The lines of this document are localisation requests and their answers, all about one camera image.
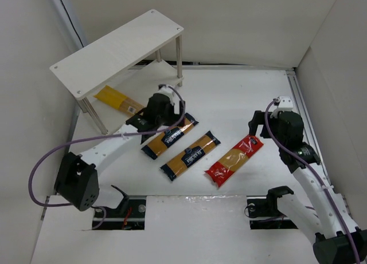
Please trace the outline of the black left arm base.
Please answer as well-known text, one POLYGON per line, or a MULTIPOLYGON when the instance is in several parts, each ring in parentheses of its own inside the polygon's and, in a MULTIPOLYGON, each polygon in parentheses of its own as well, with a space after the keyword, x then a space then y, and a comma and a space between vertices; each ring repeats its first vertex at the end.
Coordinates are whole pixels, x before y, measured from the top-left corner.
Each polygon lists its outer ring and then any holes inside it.
POLYGON ((106 218, 98 226, 103 218, 101 210, 95 210, 92 220, 92 228, 95 230, 144 230, 146 214, 146 197, 132 196, 121 211, 106 208, 106 218))

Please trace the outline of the yellow spaghetti bag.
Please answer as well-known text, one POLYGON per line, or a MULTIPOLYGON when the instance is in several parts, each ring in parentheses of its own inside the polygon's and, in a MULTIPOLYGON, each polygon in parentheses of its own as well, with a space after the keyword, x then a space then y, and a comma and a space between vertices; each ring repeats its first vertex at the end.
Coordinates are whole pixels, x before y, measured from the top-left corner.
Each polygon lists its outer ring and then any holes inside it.
POLYGON ((140 103, 108 85, 95 94, 94 98, 128 116, 133 116, 144 108, 140 103))

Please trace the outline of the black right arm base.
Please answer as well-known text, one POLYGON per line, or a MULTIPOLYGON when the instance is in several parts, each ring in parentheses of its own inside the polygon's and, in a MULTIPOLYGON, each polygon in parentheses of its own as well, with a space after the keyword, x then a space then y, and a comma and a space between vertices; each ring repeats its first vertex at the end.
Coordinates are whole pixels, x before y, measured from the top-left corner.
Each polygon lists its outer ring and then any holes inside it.
POLYGON ((266 196, 248 196, 244 214, 251 230, 297 229, 288 217, 268 205, 266 196))

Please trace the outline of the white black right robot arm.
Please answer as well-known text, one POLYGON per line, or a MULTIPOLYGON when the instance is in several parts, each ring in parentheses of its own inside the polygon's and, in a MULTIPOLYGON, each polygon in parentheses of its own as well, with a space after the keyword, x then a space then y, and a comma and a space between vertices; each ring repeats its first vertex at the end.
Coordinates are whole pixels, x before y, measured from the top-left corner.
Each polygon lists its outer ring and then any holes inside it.
POLYGON ((250 135, 262 126, 262 138, 274 138, 279 155, 292 176, 305 191, 311 208, 307 208, 287 186, 268 190, 266 196, 247 199, 247 210, 255 222, 259 218, 288 217, 313 246, 318 263, 361 263, 366 259, 366 230, 351 218, 341 194, 336 194, 317 171, 321 160, 312 146, 303 140, 304 123, 292 111, 276 116, 255 111, 248 123, 250 135))

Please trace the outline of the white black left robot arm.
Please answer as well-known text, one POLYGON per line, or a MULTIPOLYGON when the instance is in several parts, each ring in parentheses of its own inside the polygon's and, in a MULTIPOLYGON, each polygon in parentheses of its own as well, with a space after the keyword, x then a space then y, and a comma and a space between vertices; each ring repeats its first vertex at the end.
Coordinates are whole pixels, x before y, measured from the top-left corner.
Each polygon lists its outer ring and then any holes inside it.
POLYGON ((101 187, 99 176, 124 153, 154 136, 160 127, 182 124, 184 114, 183 100, 179 101, 176 113, 173 96, 154 93, 146 107, 127 119, 114 134, 103 136, 101 143, 79 154, 67 153, 60 164, 55 191, 79 211, 104 207, 122 214, 128 195, 115 185, 101 187))

